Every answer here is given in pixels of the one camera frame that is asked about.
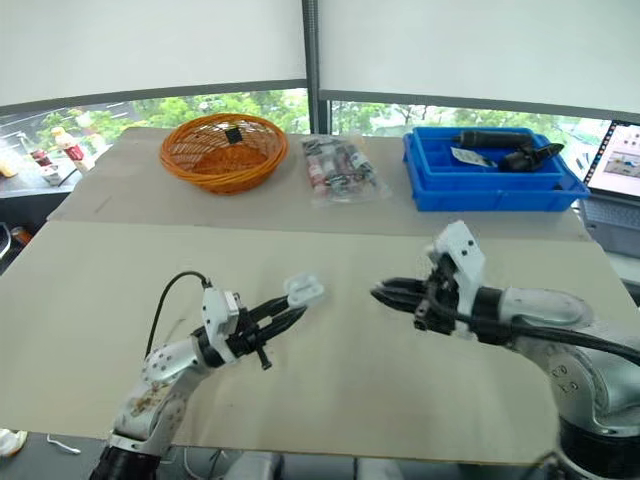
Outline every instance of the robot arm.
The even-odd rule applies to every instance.
[[[317,279],[305,274],[288,280],[285,290],[286,296],[247,310],[238,294],[204,285],[204,326],[188,339],[162,345],[147,356],[91,479],[154,479],[202,380],[253,352],[263,369],[270,368],[263,349],[266,342],[289,329],[324,293]],[[261,326],[266,317],[271,322]]]
[[[568,293],[482,286],[484,255],[463,222],[449,225],[429,256],[426,280],[390,279],[372,295],[413,313],[420,330],[475,336],[533,361],[551,381],[565,470],[640,478],[640,338],[608,328]]]

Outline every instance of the white roller blind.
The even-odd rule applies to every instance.
[[[319,0],[320,88],[640,112],[638,0]]]
[[[2,0],[0,105],[304,78],[300,0]]]

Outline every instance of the laptop screen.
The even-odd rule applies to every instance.
[[[594,193],[640,199],[640,125],[611,122],[584,181]]]

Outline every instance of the white cable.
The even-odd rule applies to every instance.
[[[191,470],[191,468],[189,468],[189,462],[187,462],[187,447],[184,447],[184,470],[187,472],[187,475],[189,475],[191,478],[195,479],[195,480],[206,480],[206,478],[201,477],[199,475],[196,475],[195,473],[193,473],[193,471]]]
[[[48,433],[47,433],[47,442],[52,443],[53,445],[57,445],[67,453],[73,453],[74,455],[79,455],[80,453],[82,453],[82,450],[80,450],[79,448],[69,447],[68,445],[65,445],[64,443],[59,442],[58,440],[52,440],[51,435]]]

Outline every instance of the beige tabletop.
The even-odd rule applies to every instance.
[[[130,128],[49,217],[55,220],[206,225],[258,230],[436,235],[459,218],[491,238],[588,240],[571,211],[418,212],[402,163],[402,139],[365,137],[367,155],[393,196],[380,202],[314,208],[300,135],[289,156],[259,188],[233,197],[211,195],[167,173],[158,160],[170,130]]]
[[[477,237],[489,284],[572,292],[601,318],[638,329],[597,245]],[[202,271],[247,305],[312,271],[326,298],[268,345],[273,368],[248,357],[203,382],[178,443],[530,462],[553,445],[557,426],[542,372],[498,347],[416,331],[409,315],[368,294],[380,279],[424,274],[427,241],[49,222],[0,277],[0,425],[106,436],[139,372],[160,292],[181,270]],[[198,327],[200,302],[198,282],[177,284],[157,341]]]

